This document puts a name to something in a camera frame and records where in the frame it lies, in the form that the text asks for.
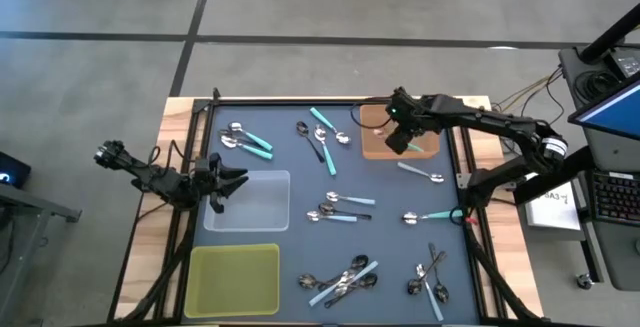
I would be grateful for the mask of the black round pole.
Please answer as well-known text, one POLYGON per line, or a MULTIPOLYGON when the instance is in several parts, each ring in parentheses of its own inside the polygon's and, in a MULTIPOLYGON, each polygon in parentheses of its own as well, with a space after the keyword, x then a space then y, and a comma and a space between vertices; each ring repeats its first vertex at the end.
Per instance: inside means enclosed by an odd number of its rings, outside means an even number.
POLYGON ((614 47, 621 39, 640 24, 640 2, 616 21, 603 34, 584 48, 579 59, 584 63, 593 63, 614 47))

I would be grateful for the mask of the clear plastic bin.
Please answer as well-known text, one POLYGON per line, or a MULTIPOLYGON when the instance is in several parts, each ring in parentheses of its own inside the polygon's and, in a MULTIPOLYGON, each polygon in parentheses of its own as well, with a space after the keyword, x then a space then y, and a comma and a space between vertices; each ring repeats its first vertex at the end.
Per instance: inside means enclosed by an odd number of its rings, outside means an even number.
POLYGON ((249 171, 249 180, 228 199, 225 210, 210 207, 203 227, 211 232, 283 232, 289 227, 290 174, 286 170, 249 171))

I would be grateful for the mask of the yellow plastic bin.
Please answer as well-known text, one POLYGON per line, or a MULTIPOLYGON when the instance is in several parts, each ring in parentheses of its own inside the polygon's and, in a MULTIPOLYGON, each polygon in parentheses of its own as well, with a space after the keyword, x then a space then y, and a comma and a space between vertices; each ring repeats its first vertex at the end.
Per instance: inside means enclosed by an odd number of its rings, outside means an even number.
POLYGON ((273 315, 280 307, 280 248, 270 244, 192 250, 183 314, 190 319, 273 315))

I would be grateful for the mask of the white paper sheet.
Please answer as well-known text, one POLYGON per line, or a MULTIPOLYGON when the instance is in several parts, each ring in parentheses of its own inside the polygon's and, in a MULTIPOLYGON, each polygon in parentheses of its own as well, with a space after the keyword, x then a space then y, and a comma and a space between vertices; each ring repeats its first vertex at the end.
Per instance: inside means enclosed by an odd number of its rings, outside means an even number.
POLYGON ((526 221, 530 227, 579 231, 578 207, 574 184, 566 182, 527 202, 526 221))

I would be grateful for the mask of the grey equipment cart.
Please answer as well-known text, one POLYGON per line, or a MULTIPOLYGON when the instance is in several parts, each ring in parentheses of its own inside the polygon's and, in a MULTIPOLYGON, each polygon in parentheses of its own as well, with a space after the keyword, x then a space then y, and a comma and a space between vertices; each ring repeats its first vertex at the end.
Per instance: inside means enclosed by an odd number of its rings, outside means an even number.
MULTIPOLYGON (((564 78, 576 110, 614 90, 619 80, 605 65, 603 57, 582 62, 578 48, 559 52, 564 78)), ((592 222, 604 264, 612 285, 623 291, 640 291, 640 226, 597 220, 592 210, 591 174, 596 171, 640 174, 640 141, 583 128, 591 148, 595 168, 584 171, 581 186, 586 194, 587 216, 592 222)))

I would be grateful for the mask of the monitor with blue screen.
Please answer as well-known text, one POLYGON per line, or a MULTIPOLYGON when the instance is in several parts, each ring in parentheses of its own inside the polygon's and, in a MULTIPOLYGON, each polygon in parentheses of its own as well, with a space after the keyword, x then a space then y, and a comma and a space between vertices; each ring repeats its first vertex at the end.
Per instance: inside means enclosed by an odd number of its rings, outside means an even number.
POLYGON ((640 72, 578 108, 568 122, 640 141, 640 72))

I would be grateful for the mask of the black device with blue light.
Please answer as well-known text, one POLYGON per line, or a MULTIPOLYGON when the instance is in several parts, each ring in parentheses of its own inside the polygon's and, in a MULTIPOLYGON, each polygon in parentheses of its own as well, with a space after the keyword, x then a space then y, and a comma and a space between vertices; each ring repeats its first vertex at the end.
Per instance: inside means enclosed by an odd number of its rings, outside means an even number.
POLYGON ((22 189, 30 173, 30 165, 0 151, 0 184, 22 189))

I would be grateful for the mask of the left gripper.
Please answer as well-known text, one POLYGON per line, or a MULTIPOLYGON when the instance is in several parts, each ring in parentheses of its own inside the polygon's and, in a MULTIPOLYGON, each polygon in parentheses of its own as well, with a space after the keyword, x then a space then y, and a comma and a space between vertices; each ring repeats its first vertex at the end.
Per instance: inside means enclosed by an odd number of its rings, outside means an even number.
MULTIPOLYGON (((200 202, 205 196, 211 202, 217 202, 218 164, 221 157, 218 153, 212 153, 207 158, 198 158, 194 162, 192 184, 194 188, 194 201, 200 202)), ((247 169, 220 166, 221 179, 233 179, 221 181, 221 195, 230 196, 249 180, 247 169)))

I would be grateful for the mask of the large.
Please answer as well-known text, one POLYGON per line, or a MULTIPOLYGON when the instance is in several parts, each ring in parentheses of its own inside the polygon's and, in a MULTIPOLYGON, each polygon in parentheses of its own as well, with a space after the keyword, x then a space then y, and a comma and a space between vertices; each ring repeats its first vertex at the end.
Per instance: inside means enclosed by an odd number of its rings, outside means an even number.
POLYGON ((328 287, 338 283, 341 280, 341 278, 344 277, 346 274, 347 274, 347 271, 344 271, 343 273, 329 280, 321 281, 317 279, 314 275, 306 273, 298 277, 298 285, 303 289, 311 290, 311 289, 317 288, 319 291, 323 291, 328 287))

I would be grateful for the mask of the grey metal stand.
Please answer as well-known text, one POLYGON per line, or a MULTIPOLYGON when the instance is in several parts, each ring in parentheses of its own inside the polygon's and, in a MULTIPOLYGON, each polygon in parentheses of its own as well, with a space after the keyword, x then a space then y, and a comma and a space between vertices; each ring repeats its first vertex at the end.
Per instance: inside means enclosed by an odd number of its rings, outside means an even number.
POLYGON ((0 184, 0 327, 6 327, 24 289, 51 217, 76 223, 81 210, 0 184))

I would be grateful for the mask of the black backlit keyboard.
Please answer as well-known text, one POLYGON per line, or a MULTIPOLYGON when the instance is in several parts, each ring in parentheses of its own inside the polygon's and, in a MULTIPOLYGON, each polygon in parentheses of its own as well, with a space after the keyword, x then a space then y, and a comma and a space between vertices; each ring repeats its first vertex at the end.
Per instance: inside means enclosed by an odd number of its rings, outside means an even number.
POLYGON ((596 170, 590 188, 597 220, 640 226, 640 174, 596 170))

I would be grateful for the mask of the black aluminium table frame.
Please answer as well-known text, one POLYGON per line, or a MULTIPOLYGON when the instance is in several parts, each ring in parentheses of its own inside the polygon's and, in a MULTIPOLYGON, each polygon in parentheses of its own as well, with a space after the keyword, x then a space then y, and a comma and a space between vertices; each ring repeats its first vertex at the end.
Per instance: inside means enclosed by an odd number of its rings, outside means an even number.
POLYGON ((290 174, 289 227, 283 232, 211 232, 197 225, 194 245, 276 244, 280 248, 280 307, 273 315, 222 317, 224 325, 479 325, 496 326, 499 319, 488 313, 482 295, 480 270, 472 263, 470 235, 450 221, 426 227, 409 227, 399 218, 403 208, 448 211, 458 202, 455 175, 460 169, 460 145, 452 132, 440 136, 440 152, 427 165, 444 175, 442 185, 423 181, 400 170, 393 161, 365 159, 358 146, 331 147, 337 174, 331 176, 311 149, 295 134, 294 125, 309 119, 311 99, 223 100, 214 110, 216 127, 233 119, 248 123, 274 147, 271 160, 245 152, 224 149, 211 140, 209 149, 221 155, 226 165, 249 171, 286 170, 290 174), (323 222, 305 219, 330 188, 361 193, 376 200, 369 222, 323 222), (439 322, 425 295, 412 296, 407 281, 414 266, 429 257, 428 244, 447 253, 440 274, 449 285, 451 299, 442 308, 439 322), (323 303, 310 307, 313 293, 297 285, 305 272, 334 276, 351 258, 365 254, 377 261, 379 281, 369 292, 355 292, 331 308, 323 303))

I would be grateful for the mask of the orange plastic bin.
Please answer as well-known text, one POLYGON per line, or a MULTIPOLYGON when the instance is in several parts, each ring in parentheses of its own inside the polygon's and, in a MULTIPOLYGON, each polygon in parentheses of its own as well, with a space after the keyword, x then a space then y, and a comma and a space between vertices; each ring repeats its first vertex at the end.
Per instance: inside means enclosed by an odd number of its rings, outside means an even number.
POLYGON ((440 152, 440 136, 427 132, 415 137, 410 143, 423 149, 423 152, 406 150, 403 154, 395 154, 386 144, 385 139, 374 135, 374 129, 385 129, 390 133, 397 124, 387 121, 389 115, 384 104, 363 105, 359 107, 361 127, 362 155, 369 160, 430 159, 440 152))

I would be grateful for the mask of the dark blue table mat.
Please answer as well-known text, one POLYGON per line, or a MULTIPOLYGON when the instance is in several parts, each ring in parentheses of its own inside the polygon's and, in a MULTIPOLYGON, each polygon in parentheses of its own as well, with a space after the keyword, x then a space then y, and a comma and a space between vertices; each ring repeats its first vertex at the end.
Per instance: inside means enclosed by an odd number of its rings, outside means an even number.
POLYGON ((345 106, 326 106, 323 113, 352 139, 348 146, 334 139, 326 144, 336 173, 314 154, 314 146, 296 131, 298 122, 314 124, 306 106, 226 106, 216 111, 214 129, 232 122, 271 144, 273 157, 265 160, 239 148, 228 149, 218 136, 210 147, 224 164, 252 172, 285 170, 290 176, 288 227, 279 232, 214 232, 200 228, 197 246, 275 244, 280 250, 280 303, 269 321, 323 324, 431 324, 438 320, 429 297, 410 295, 407 284, 418 264, 428 264, 432 250, 446 253, 438 277, 450 298, 442 306, 444 323, 478 321, 473 282, 462 230, 446 220, 409 226, 406 212, 440 212, 453 208, 457 194, 447 150, 422 162, 428 171, 442 174, 441 184, 413 176, 393 161, 365 159, 359 128, 345 106), (353 257, 366 255, 376 263, 377 284, 357 290, 332 307, 314 302, 311 291, 297 282, 309 273, 321 280, 346 270, 353 257))

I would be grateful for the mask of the teal-handled silver spoon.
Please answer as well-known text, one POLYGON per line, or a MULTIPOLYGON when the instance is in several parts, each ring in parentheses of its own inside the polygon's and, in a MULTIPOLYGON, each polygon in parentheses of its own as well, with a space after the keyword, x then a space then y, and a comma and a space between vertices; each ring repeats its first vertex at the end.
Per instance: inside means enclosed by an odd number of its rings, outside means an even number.
POLYGON ((230 122, 228 127, 233 132, 240 132, 240 133, 244 134, 245 136, 250 138, 252 141, 257 143, 259 146, 264 148, 265 150, 267 150, 267 151, 272 151, 273 150, 273 146, 271 144, 269 144, 267 141, 265 141, 265 140, 261 139, 260 137, 248 132, 247 130, 245 130, 240 122, 230 122))
POLYGON ((462 218, 464 213, 460 209, 454 209, 442 212, 432 212, 419 215, 415 212, 407 212, 402 215, 401 220, 408 225, 416 225, 421 220, 427 219, 449 219, 449 218, 462 218))
POLYGON ((237 139, 232 138, 232 137, 228 137, 228 136, 222 136, 221 137, 221 142, 222 144, 230 149, 233 148, 240 148, 240 149, 244 149, 245 151, 248 151, 254 155, 259 156, 260 158, 266 159, 266 160, 271 160, 273 158, 273 155, 270 152, 266 152, 264 150, 243 144, 241 142, 239 142, 237 139))
POLYGON ((351 138, 344 132, 338 131, 336 127, 315 107, 310 108, 310 113, 334 133, 336 140, 340 144, 349 145, 351 143, 351 138))
POLYGON ((323 153, 324 153, 324 157, 326 159, 326 164, 327 164, 327 168, 328 168, 329 174, 331 176, 335 176, 337 174, 337 170, 336 170, 336 167, 334 165, 334 162, 333 162, 333 159, 331 157, 331 154, 329 152, 329 149, 327 148, 327 145, 326 145, 326 130, 323 129, 319 124, 317 124, 314 127, 314 136, 322 145, 323 153))
MULTIPOLYGON (((380 139, 386 139, 389 136, 389 133, 385 129, 374 129, 373 133, 380 139)), ((407 144, 407 149, 416 152, 423 152, 423 149, 421 147, 412 143, 407 144)))

